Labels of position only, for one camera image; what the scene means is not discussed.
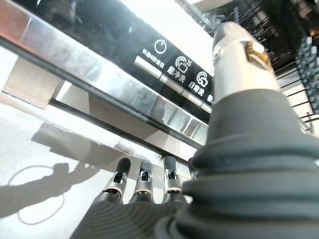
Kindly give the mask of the dark right robot hand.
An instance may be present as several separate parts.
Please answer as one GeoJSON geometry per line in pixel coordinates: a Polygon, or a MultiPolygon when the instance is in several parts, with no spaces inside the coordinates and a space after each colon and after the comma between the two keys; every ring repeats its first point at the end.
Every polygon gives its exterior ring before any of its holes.
{"type": "Polygon", "coordinates": [[[264,47],[226,22],[213,40],[207,140],[163,204],[94,200],[74,239],[316,239],[319,140],[303,133],[264,47]]]}

